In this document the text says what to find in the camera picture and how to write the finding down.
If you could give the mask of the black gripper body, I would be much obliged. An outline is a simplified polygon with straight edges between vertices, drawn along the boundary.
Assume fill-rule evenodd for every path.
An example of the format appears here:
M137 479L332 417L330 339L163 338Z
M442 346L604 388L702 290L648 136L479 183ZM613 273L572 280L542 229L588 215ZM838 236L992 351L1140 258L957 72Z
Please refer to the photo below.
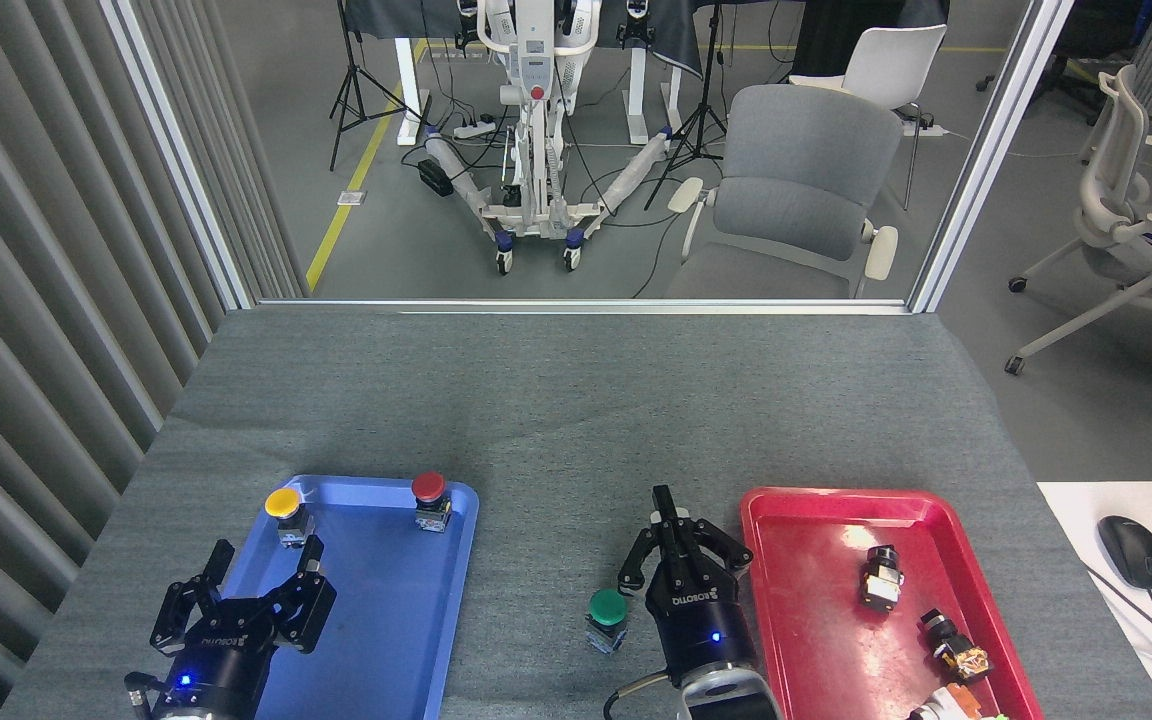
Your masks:
M755 639L740 602L738 579L723 571L710 571L708 577L677 589L658 570L647 588L647 611L672 685L684 685L696 670L717 665L755 669Z
M160 710L256 710L273 659L273 626L200 620L185 632L157 698Z

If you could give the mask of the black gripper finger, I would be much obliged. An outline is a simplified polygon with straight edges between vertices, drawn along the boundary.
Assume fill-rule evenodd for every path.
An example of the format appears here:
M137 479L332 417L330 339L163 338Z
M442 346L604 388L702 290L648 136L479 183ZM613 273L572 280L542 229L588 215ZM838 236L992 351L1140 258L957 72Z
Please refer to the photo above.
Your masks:
M202 619L217 615L219 584L227 574L234 552L236 550L228 539L218 539L204 570L166 589L150 637L151 646L162 655L177 655L185 647L189 617L194 611L200 611Z
M721 561L727 573L745 571L753 562L753 552L745 544L705 518L691 518L687 509L680 510L676 528L687 551L696 556L708 555Z
M256 598L250 609L238 611L238 630L264 644L314 652L329 617L338 589L321 573L324 543L308 536L296 573L279 588Z
M617 591L643 591L646 584L643 564L660 546L660 533L669 529L672 521L677 518L675 501L668 487L653 487L652 497L653 511L647 524L637 533L617 571Z

